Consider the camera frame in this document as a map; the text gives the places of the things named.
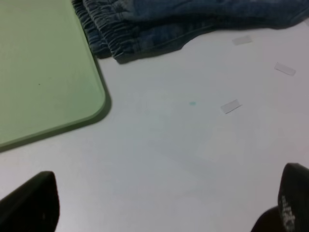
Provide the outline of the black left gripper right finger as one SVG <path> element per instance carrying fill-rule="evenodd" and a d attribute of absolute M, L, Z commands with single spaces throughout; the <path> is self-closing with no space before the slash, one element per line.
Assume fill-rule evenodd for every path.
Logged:
<path fill-rule="evenodd" d="M 278 205 L 264 212 L 253 232 L 307 232 L 309 230 L 309 169 L 299 163 L 285 165 Z"/>

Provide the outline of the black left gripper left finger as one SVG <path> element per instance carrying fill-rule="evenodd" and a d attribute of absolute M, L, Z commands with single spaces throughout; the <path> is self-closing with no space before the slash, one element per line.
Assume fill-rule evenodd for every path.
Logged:
<path fill-rule="evenodd" d="M 54 232 L 60 216 L 56 177 L 43 171 L 0 201 L 2 232 Z"/>

